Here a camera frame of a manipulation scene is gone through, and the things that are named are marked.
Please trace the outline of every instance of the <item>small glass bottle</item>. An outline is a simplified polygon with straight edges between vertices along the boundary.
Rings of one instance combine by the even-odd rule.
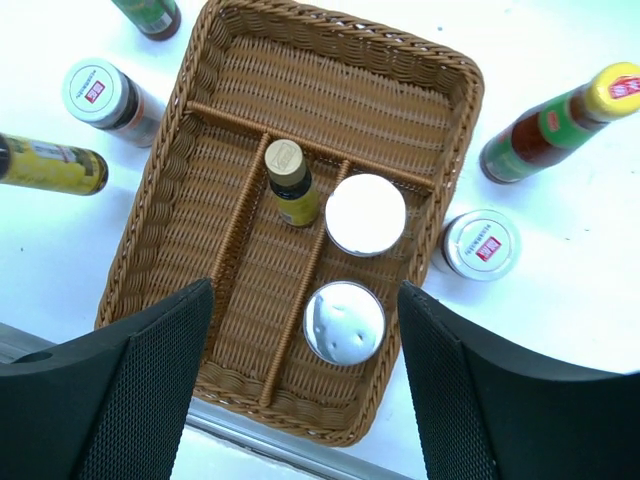
[[[590,83],[538,105],[480,154],[484,174],[513,183],[556,165],[612,121],[640,108],[640,67],[616,63]]]
[[[175,0],[112,0],[151,40],[167,40],[180,28],[182,14]]]
[[[300,146],[291,140],[276,140],[267,148],[264,160],[282,219],[294,227],[311,225],[320,210],[319,199]]]
[[[96,152],[0,134],[0,184],[92,195],[109,169]]]
[[[164,107],[101,58],[86,58],[65,76],[62,100],[71,115],[137,147],[149,147]]]

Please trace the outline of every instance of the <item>spice jar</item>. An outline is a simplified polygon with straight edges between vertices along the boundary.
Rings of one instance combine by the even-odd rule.
[[[71,115],[138,147],[149,147],[164,107],[129,77],[100,58],[87,58],[67,72],[62,100]]]
[[[522,250],[520,234],[507,217],[476,210],[454,219],[440,234],[431,261],[477,281],[497,280],[513,269]]]
[[[304,334],[325,362],[350,366],[378,350],[385,331],[382,305],[371,291],[350,281],[329,283],[309,299]]]
[[[151,40],[167,40],[172,37],[182,21],[175,0],[111,1]]]
[[[373,257],[389,250],[402,236],[407,207],[400,191],[378,175],[353,175],[327,200],[327,233],[341,250]]]
[[[0,134],[0,183],[92,195],[109,169],[96,152]]]
[[[282,219],[294,227],[311,225],[320,210],[319,199],[300,146],[276,140],[267,148],[264,161]]]

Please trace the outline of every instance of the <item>basket divider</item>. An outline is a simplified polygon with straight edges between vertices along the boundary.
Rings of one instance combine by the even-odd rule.
[[[338,177],[336,179],[336,186],[338,186],[338,184],[346,178],[352,167],[353,164],[350,161],[346,160],[342,162],[340,170],[338,172]],[[273,356],[271,364],[269,365],[269,370],[267,372],[264,386],[262,387],[262,392],[260,393],[260,399],[258,400],[258,404],[261,407],[268,407],[273,400],[273,393],[277,388],[278,381],[280,379],[280,371],[282,370],[284,360],[289,352],[289,347],[291,346],[291,341],[297,330],[298,321],[302,316],[305,302],[307,300],[307,297],[309,296],[309,287],[313,282],[313,276],[318,268],[318,264],[320,263],[322,249],[324,248],[326,240],[327,229],[323,215],[322,224],[318,228],[315,242],[313,244],[313,249],[311,250],[309,255],[309,262],[305,266],[302,278],[300,279],[300,283],[298,284],[298,289],[294,297],[291,311],[287,316],[284,329],[282,330],[280,338],[278,339],[276,353]]]
[[[250,225],[251,220],[255,216],[255,209],[257,202],[253,204],[252,199],[255,199],[256,188],[261,188],[262,179],[264,175],[263,158],[271,136],[268,133],[262,135],[258,149],[251,162],[251,168],[247,174],[242,190],[238,196],[238,201],[235,204],[231,219],[222,238],[218,254],[216,255],[213,268],[209,278],[213,283],[213,288],[216,294],[216,305],[213,311],[212,327],[209,328],[207,334],[207,345],[205,353],[203,355],[203,361],[211,357],[213,353],[213,345],[215,342],[216,333],[220,328],[226,313],[229,301],[231,300],[231,292],[233,291],[233,284],[235,283],[235,277],[237,274],[240,261],[229,261],[230,259],[239,259],[242,255],[241,251],[233,252],[233,249],[241,248],[245,242],[238,241],[238,234],[243,234],[240,229],[244,229],[244,235],[248,234],[252,230]]]
[[[390,180],[398,180],[401,182],[405,182],[411,186],[413,186],[418,191],[426,191],[433,192],[436,189],[435,182],[427,177],[421,175],[415,175],[410,172],[405,172],[403,170],[398,170],[393,167],[389,167],[387,165],[383,165],[378,162],[373,162],[371,160],[367,160],[366,158],[359,157],[357,155],[353,155],[351,153],[343,152],[341,150],[337,150],[335,148],[327,147],[326,145],[322,145],[320,143],[316,143],[312,140],[309,140],[304,137],[300,137],[293,133],[288,133],[283,130],[270,127],[268,125],[263,125],[259,122],[254,122],[253,120],[248,120],[246,118],[238,117],[237,115],[233,115],[217,108],[209,107],[207,105],[203,105],[202,103],[189,101],[187,104],[187,110],[190,110],[195,113],[199,113],[205,117],[209,117],[211,119],[221,119],[226,122],[241,126],[245,129],[254,131],[254,132],[267,132],[274,139],[277,138],[286,138],[288,140],[293,140],[297,144],[305,147],[309,150],[314,150],[322,155],[339,158],[343,161],[348,161],[352,163],[356,167],[360,167],[363,170],[367,170],[370,172],[374,172],[378,175],[382,175]]]

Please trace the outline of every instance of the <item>bottle cap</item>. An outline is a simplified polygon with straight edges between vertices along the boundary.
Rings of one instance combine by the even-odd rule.
[[[302,181],[307,165],[300,146],[291,140],[276,140],[264,152],[269,177],[283,187]]]
[[[457,274],[478,281],[505,276],[521,250],[518,229],[494,210],[476,210],[456,218],[442,244],[447,264]]]
[[[80,60],[69,69],[62,84],[62,100],[69,113],[98,128],[116,123],[128,97],[124,75],[100,58]]]
[[[407,207],[400,191],[378,175],[353,175],[327,200],[329,238],[343,251],[373,257],[389,250],[402,236]]]
[[[369,289],[355,282],[328,283],[316,291],[305,309],[304,334],[311,350],[324,361],[349,366],[378,350],[385,330],[384,309]]]
[[[623,62],[602,70],[589,84],[585,103],[604,121],[635,113],[640,109],[640,66]]]

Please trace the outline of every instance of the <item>red logo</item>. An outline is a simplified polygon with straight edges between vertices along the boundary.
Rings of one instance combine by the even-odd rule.
[[[488,262],[493,254],[496,253],[502,244],[495,237],[489,237],[486,242],[476,252],[476,255],[480,257],[483,262]]]
[[[84,98],[89,100],[89,103],[93,103],[98,99],[102,92],[104,92],[104,85],[96,80],[96,83],[93,84],[93,87],[91,87]]]
[[[547,125],[549,125],[549,130],[552,132],[557,132],[560,129],[558,114],[554,110],[547,113]]]
[[[614,100],[636,93],[640,93],[640,77],[638,76],[619,77],[609,86],[609,95]]]

